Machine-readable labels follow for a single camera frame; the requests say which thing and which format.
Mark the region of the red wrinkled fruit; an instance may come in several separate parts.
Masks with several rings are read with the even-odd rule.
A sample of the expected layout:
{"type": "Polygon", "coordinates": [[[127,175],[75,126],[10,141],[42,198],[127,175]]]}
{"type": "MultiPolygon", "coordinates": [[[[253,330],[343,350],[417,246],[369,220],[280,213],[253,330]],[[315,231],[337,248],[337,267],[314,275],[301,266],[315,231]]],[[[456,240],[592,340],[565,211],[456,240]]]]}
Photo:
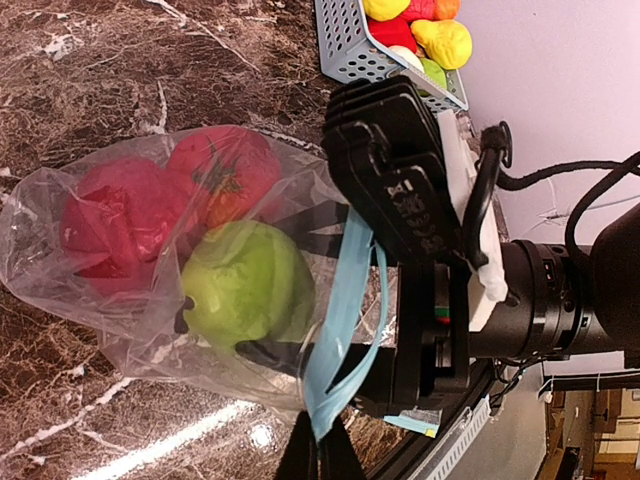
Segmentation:
{"type": "Polygon", "coordinates": [[[74,272],[101,296],[149,288],[162,246],[189,195],[152,160],[125,156],[93,167],[67,197],[59,227],[74,272]]]}

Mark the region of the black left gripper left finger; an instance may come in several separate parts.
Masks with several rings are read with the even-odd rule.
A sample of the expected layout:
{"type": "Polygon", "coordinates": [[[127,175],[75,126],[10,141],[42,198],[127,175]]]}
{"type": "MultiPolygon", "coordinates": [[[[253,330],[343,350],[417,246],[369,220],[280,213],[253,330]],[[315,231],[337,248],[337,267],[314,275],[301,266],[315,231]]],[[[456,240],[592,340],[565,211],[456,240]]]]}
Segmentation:
{"type": "Polygon", "coordinates": [[[300,412],[274,480],[318,480],[318,448],[307,412],[300,412]]]}

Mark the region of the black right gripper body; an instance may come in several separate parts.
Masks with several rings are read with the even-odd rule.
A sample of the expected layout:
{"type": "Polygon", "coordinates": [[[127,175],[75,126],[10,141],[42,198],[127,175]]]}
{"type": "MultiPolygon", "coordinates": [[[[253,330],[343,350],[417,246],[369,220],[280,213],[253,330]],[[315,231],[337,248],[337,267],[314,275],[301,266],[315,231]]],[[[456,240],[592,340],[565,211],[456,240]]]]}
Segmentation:
{"type": "Polygon", "coordinates": [[[467,268],[402,265],[398,278],[397,342],[391,405],[436,408],[469,386],[467,268]]]}

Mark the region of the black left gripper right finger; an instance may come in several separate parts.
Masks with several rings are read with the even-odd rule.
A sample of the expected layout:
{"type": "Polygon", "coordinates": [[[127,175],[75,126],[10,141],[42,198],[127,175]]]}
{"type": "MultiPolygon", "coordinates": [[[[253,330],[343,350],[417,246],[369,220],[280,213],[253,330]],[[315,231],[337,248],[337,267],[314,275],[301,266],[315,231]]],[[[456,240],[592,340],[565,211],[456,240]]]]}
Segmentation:
{"type": "Polygon", "coordinates": [[[365,480],[365,472],[340,416],[320,441],[319,451],[322,480],[365,480]]]}

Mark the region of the green pear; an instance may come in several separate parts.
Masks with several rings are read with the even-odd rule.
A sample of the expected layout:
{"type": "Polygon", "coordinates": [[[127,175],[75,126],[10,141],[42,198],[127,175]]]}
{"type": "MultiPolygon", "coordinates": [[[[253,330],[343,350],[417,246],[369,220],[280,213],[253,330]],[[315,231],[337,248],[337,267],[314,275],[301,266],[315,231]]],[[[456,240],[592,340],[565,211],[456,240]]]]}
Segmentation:
{"type": "Polygon", "coordinates": [[[176,325],[231,351],[242,341],[301,342],[311,329],[315,282],[293,240],[253,221],[209,230],[181,272],[176,325]]]}

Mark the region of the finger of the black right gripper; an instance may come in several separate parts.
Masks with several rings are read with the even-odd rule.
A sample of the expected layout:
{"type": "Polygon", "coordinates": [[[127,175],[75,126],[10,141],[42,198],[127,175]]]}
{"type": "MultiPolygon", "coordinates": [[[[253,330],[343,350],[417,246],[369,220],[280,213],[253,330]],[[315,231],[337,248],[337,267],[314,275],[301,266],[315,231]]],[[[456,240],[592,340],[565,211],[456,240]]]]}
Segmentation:
{"type": "Polygon", "coordinates": [[[289,202],[279,207],[279,229],[303,251],[337,259],[351,205],[321,202],[296,207],[289,202]]]}
{"type": "MultiPolygon", "coordinates": [[[[272,340],[242,341],[235,351],[243,358],[272,371],[301,378],[308,364],[314,343],[303,346],[298,342],[272,340]]],[[[332,386],[343,380],[369,351],[369,345],[352,343],[341,367],[332,381],[332,386]]],[[[357,391],[359,397],[368,400],[389,400],[391,398],[392,374],[396,350],[393,347],[381,347],[369,373],[357,391]]]]}

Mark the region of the red tomato with stem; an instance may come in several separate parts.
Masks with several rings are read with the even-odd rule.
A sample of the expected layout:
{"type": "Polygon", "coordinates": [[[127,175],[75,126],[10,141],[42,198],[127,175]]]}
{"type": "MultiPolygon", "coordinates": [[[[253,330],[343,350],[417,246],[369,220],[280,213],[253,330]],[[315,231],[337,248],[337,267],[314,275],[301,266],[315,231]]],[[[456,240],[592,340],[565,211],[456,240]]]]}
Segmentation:
{"type": "Polygon", "coordinates": [[[269,142],[239,126],[209,127],[182,139],[167,170],[195,198],[196,218],[209,228],[245,216],[282,178],[269,142]]]}

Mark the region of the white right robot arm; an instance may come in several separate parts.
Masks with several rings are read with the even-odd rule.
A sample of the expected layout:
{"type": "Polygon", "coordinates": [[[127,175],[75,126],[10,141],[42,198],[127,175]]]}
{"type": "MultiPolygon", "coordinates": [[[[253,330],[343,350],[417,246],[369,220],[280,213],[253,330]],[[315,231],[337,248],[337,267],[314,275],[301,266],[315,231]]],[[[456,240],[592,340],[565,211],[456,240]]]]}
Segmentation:
{"type": "Polygon", "coordinates": [[[383,157],[352,152],[333,155],[333,174],[373,222],[399,270],[397,344],[381,349],[357,396],[378,411],[433,404],[463,391],[472,358],[526,368],[539,361],[585,353],[634,350],[639,342],[639,213],[631,210],[605,228],[591,247],[580,247],[575,229],[586,209],[624,176],[637,174],[639,159],[575,161],[521,178],[506,173],[511,152],[483,147],[476,164],[471,204],[461,220],[457,250],[440,257],[421,254],[408,239],[408,222],[390,216],[381,192],[393,180],[416,179],[420,199],[436,190],[426,158],[383,157]],[[602,169],[604,178],[578,202],[560,245],[514,240],[501,247],[507,294],[487,322],[472,331],[471,270],[487,262],[480,249],[480,224],[489,215],[495,188],[525,189],[549,177],[602,169]]]}

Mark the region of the clear zip bag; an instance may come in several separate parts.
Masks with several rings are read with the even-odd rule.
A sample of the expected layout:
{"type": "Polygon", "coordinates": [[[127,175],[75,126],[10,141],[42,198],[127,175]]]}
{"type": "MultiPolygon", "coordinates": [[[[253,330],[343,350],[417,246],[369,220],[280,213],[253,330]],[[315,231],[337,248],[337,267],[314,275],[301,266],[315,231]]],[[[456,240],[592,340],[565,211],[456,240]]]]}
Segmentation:
{"type": "Polygon", "coordinates": [[[88,326],[127,375],[310,414],[384,407],[392,259],[327,163],[239,126],[125,140],[21,180],[1,281],[88,326]]]}

